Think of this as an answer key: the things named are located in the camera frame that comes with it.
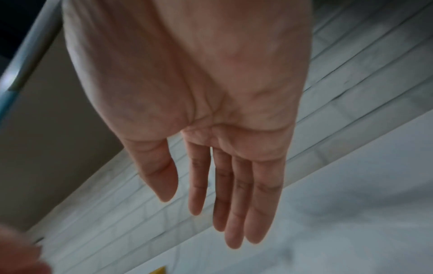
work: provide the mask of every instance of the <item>open palm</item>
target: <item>open palm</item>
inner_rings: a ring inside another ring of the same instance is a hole
[[[68,50],[86,94],[162,201],[178,176],[166,138],[182,132],[189,208],[216,166],[214,226],[260,242],[283,186],[310,51],[305,0],[69,0]]]

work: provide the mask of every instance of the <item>brick wall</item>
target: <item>brick wall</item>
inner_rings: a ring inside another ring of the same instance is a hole
[[[433,108],[431,0],[357,0],[316,10],[311,68],[286,163],[289,185]],[[180,186],[162,204],[121,152],[29,236],[56,274],[123,274],[211,227],[213,171],[199,217],[188,159],[170,138]]]

